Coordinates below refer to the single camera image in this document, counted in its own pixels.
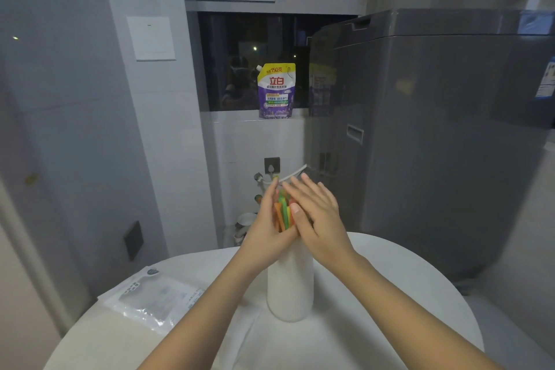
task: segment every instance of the white cylindrical container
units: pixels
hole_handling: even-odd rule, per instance
[[[268,268],[267,301],[284,322],[304,319],[314,302],[314,260],[301,238]]]

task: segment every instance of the purple detergent pouch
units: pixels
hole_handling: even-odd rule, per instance
[[[287,119],[293,113],[295,96],[295,64],[265,63],[258,72],[259,117]]]

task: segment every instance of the white hose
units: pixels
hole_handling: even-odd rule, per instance
[[[295,171],[294,173],[289,174],[287,177],[281,178],[279,179],[277,182],[281,183],[284,182],[285,180],[289,180],[291,177],[296,176],[297,174],[300,174],[305,168],[307,167],[307,164],[304,164],[300,169],[298,169],[297,171]],[[264,180],[262,177],[260,177],[258,180],[258,182],[262,182],[262,184],[264,184],[265,186],[269,186],[272,184],[271,181],[266,181]]]

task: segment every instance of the hand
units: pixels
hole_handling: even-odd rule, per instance
[[[291,204],[295,224],[312,256],[337,275],[344,261],[356,257],[357,253],[339,218],[339,206],[334,195],[323,183],[315,184],[304,173],[301,179],[291,177],[291,184],[283,183],[284,189],[302,207]],[[313,225],[310,225],[305,211]]]
[[[264,193],[258,217],[246,233],[245,240],[236,254],[237,259],[246,265],[247,271],[256,275],[278,260],[299,236],[295,226],[282,233],[275,230],[273,211],[277,186],[278,179],[275,178]]]

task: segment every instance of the light switch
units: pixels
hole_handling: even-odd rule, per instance
[[[137,60],[175,60],[170,18],[128,16],[127,23]]]

